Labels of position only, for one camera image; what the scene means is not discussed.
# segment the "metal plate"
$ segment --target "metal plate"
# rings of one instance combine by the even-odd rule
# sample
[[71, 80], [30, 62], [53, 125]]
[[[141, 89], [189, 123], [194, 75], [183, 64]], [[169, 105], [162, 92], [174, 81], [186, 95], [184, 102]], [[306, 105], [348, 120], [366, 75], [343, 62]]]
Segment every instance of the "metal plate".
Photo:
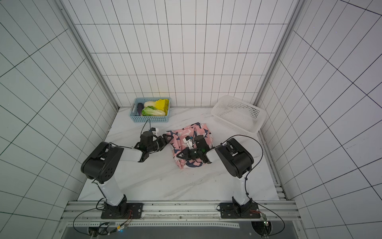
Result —
[[[140, 219], [142, 215], [143, 203], [127, 203], [128, 210], [130, 209], [133, 212], [133, 219]], [[108, 207], [104, 207], [102, 210], [102, 219], [128, 219], [130, 213], [128, 212], [123, 217], [118, 217], [118, 214], [110, 210]]]
[[220, 217], [225, 219], [236, 219], [236, 218], [260, 218], [259, 213], [250, 213], [249, 210], [257, 211], [259, 206], [256, 203], [253, 203], [250, 209], [243, 214], [242, 217], [238, 217], [233, 211], [233, 203], [220, 203]]

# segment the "white marble surface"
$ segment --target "white marble surface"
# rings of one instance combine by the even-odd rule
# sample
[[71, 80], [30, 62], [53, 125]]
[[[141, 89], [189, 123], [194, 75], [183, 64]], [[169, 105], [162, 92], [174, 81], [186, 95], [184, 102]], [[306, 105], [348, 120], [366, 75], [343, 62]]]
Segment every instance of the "white marble surface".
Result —
[[[106, 142], [134, 146], [139, 141], [144, 123], [134, 123], [130, 108], [121, 108], [113, 122]], [[211, 108], [175, 108], [170, 111], [169, 122], [152, 122], [160, 134], [166, 130], [183, 128], [192, 123], [206, 123], [217, 145], [237, 134], [219, 123], [211, 115]], [[261, 149], [251, 139], [235, 137], [253, 156], [254, 164], [261, 156]], [[120, 161], [115, 171], [117, 183], [127, 200], [218, 200], [231, 201], [235, 178], [221, 161], [194, 169], [179, 169], [172, 158], [172, 147], [151, 154], [144, 163]], [[266, 160], [249, 174], [247, 190], [257, 201], [279, 200]], [[99, 200], [102, 194], [96, 184], [88, 179], [78, 200]]]

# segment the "metal strip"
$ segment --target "metal strip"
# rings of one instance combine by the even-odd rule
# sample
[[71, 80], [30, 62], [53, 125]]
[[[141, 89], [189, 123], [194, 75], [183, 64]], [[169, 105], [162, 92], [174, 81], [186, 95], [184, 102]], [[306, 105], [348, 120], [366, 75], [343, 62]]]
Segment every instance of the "metal strip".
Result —
[[114, 96], [112, 95], [109, 87], [107, 86], [106, 82], [105, 82], [105, 79], [102, 77], [102, 74], [101, 72], [99, 71], [92, 55], [90, 54], [90, 51], [88, 50], [88, 48], [86, 47], [81, 35], [79, 34], [79, 32], [77, 31], [77, 28], [72, 20], [72, 18], [70, 17], [69, 13], [68, 13], [68, 10], [66, 9], [66, 6], [62, 3], [61, 0], [53, 0], [55, 3], [56, 3], [56, 6], [58, 7], [58, 9], [60, 10], [60, 12], [62, 13], [62, 16], [66, 22], [66, 24], [68, 25], [68, 28], [70, 30], [70, 32], [72, 33], [74, 39], [76, 40], [77, 44], [79, 45], [80, 49], [82, 50], [85, 58], [87, 59], [87, 61], [90, 63], [90, 66], [92, 68], [92, 70], [95, 72], [97, 78], [98, 78], [98, 81], [101, 82], [101, 85], [102, 87], [104, 88], [108, 98], [111, 100], [112, 102], [112, 106], [118, 110], [119, 109], [119, 106], [114, 98]]
[[298, 3], [296, 4], [295, 9], [293, 10], [292, 17], [290, 18], [290, 20], [288, 22], [288, 27], [286, 28], [286, 30], [284, 32], [283, 38], [281, 39], [281, 42], [280, 42], [280, 45], [278, 46], [278, 48], [276, 50], [275, 57], [272, 60], [272, 63], [271, 63], [271, 65], [270, 65], [270, 67], [269, 67], [269, 69], [265, 75], [264, 81], [261, 84], [259, 94], [256, 97], [255, 103], [253, 104], [255, 106], [259, 103], [259, 99], [260, 99], [261, 95], [264, 93], [264, 88], [267, 85], [267, 83], [269, 82], [270, 76], [272, 75], [273, 71], [275, 70], [276, 63], [280, 59], [281, 52], [284, 49], [285, 44], [287, 43], [287, 39], [289, 39], [289, 36], [293, 31], [293, 28], [294, 28], [296, 21], [297, 21], [297, 17], [299, 16], [300, 11], [302, 10], [305, 2], [306, 2], [306, 0], [299, 0]]

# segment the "pink patterned fabric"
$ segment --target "pink patterned fabric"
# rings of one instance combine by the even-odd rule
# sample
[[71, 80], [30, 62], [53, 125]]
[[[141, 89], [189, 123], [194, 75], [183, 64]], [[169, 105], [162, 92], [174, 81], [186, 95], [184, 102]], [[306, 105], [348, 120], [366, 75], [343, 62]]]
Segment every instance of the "pink patterned fabric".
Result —
[[212, 134], [208, 130], [206, 124], [201, 124], [198, 122], [198, 123], [194, 123], [192, 125], [189, 125], [187, 127], [179, 129], [179, 130], [170, 130], [170, 131], [166, 132], [166, 134], [172, 135], [174, 137], [170, 141], [170, 144], [172, 145], [172, 147], [174, 149], [173, 155], [174, 155], [175, 163], [178, 165], [178, 167], [180, 169], [182, 169], [182, 168], [195, 168], [195, 167], [200, 167], [203, 165], [201, 159], [187, 161], [187, 160], [180, 159], [180, 158], [176, 157], [176, 155], [179, 152], [181, 152], [186, 147], [188, 147], [188, 145], [185, 142], [183, 142], [183, 139], [186, 136], [190, 136], [190, 138], [192, 139], [194, 136], [194, 129], [196, 129], [196, 135], [203, 135], [204, 136], [206, 143], [211, 148], [212, 147], [212, 140], [213, 140]]

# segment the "cable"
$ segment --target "cable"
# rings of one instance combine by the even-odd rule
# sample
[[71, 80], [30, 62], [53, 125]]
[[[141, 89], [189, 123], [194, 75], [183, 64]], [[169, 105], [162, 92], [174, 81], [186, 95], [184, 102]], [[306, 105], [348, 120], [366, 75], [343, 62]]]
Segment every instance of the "cable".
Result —
[[145, 127], [147, 121], [149, 122], [149, 124], [150, 124], [150, 128], [151, 128], [151, 120], [150, 120], [150, 119], [147, 119], [146, 122], [144, 123], [143, 127], [142, 127], [141, 134], [142, 134], [142, 131], [143, 131], [143, 129], [144, 129], [144, 127]]
[[102, 199], [104, 199], [104, 198], [101, 198], [100, 200], [98, 200], [97, 205], [95, 206], [95, 208], [92, 208], [92, 209], [83, 211], [82, 213], [80, 213], [80, 214], [78, 214], [78, 215], [76, 216], [76, 218], [73, 220], [73, 228], [74, 228], [74, 230], [76, 230], [77, 232], [79, 232], [79, 233], [81, 233], [81, 234], [91, 236], [91, 235], [88, 234], [88, 233], [80, 232], [79, 230], [77, 230], [76, 227], [74, 226], [74, 222], [76, 221], [76, 219], [77, 219], [78, 216], [80, 216], [81, 214], [83, 214], [83, 213], [85, 213], [85, 212], [87, 212], [87, 211], [91, 211], [91, 210], [94, 210], [94, 209], [99, 210], [100, 208], [98, 207], [98, 204], [101, 202]]
[[[247, 185], [246, 185], [246, 183], [247, 183], [247, 180], [248, 180], [248, 175], [249, 175], [249, 174], [252, 172], [252, 170], [253, 170], [254, 168], [256, 168], [256, 166], [261, 162], [261, 159], [262, 159], [262, 157], [264, 156], [264, 151], [263, 151], [263, 148], [262, 148], [261, 144], [259, 143], [259, 141], [255, 140], [254, 138], [252, 138], [252, 137], [250, 137], [250, 136], [247, 136], [247, 135], [234, 135], [234, 136], [229, 137], [229, 138], [228, 138], [226, 141], [224, 141], [223, 143], [227, 142], [230, 138], [235, 137], [235, 136], [244, 136], [244, 137], [247, 137], [247, 138], [251, 138], [251, 139], [253, 139], [254, 141], [256, 141], [256, 142], [260, 145], [260, 148], [261, 148], [261, 158], [260, 158], [260, 160], [259, 160], [258, 163], [257, 163], [253, 168], [251, 168], [251, 170], [247, 173], [247, 176], [245, 176], [245, 181], [244, 181], [245, 194], [247, 195], [247, 197], [248, 197], [250, 200], [252, 200], [252, 199], [249, 197], [249, 193], [247, 192]], [[274, 211], [272, 211], [272, 210], [270, 210], [270, 209], [268, 209], [268, 208], [266, 208], [266, 207], [264, 207], [264, 208], [267, 209], [267, 210], [269, 210], [269, 211], [271, 211], [272, 213], [274, 213], [274, 214], [275, 214], [276, 216], [278, 216], [278, 217], [281, 219], [281, 221], [283, 222], [283, 229], [281, 229], [281, 231], [279, 231], [279, 232], [277, 232], [277, 233], [274, 233], [274, 234], [267, 235], [267, 236], [274, 236], [274, 235], [279, 234], [279, 233], [281, 233], [282, 231], [284, 231], [284, 229], [285, 229], [285, 222], [284, 222], [284, 220], [283, 220], [279, 215], [277, 215]]]

